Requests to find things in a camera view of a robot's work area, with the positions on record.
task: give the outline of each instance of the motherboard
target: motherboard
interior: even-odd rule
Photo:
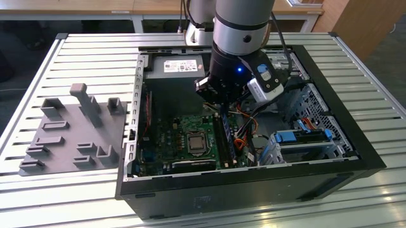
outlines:
[[[232,132],[237,131],[237,116],[229,115]],[[156,145],[145,148],[142,156],[149,176],[232,168],[224,149],[222,123],[218,115],[181,116],[158,119]],[[240,158],[234,167],[245,166]]]

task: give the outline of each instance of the screw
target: screw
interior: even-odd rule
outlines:
[[[252,41],[252,36],[250,35],[245,36],[242,40],[245,43],[249,43]]]

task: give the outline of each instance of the slotted aluminum table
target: slotted aluminum table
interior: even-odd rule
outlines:
[[[70,35],[50,49],[0,138],[0,227],[397,227],[406,222],[406,112],[340,38],[286,33],[305,45],[388,169],[357,180],[323,200],[144,222],[117,201],[117,169],[21,177],[46,97],[69,96],[86,83],[98,101],[120,97],[132,109],[138,47],[182,46],[178,34]],[[281,44],[277,34],[269,44]]]

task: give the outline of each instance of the cpu socket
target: cpu socket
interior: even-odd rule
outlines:
[[[189,139],[189,153],[196,157],[201,157],[208,152],[206,145],[206,133],[205,132],[190,132],[188,134]]]

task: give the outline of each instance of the table leg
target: table leg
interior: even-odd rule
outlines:
[[[144,15],[132,15],[136,33],[145,33],[142,26]]]
[[[313,27],[316,26],[317,20],[319,20],[319,14],[310,14],[308,15],[308,19],[304,23],[301,32],[312,32]]]

